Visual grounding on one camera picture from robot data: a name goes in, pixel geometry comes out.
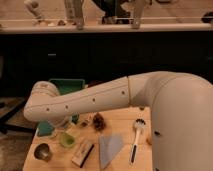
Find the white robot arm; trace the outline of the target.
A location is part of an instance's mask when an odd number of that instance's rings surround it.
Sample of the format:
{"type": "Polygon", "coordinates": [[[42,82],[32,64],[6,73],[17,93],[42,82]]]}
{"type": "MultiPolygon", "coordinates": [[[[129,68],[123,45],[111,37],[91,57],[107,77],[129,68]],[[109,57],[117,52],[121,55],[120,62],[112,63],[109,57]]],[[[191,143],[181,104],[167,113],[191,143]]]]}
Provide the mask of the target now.
{"type": "Polygon", "coordinates": [[[129,106],[150,109],[153,171],[213,171],[213,83],[194,74],[149,72],[66,95],[39,81],[24,116],[58,125],[73,114],[129,106]]]}

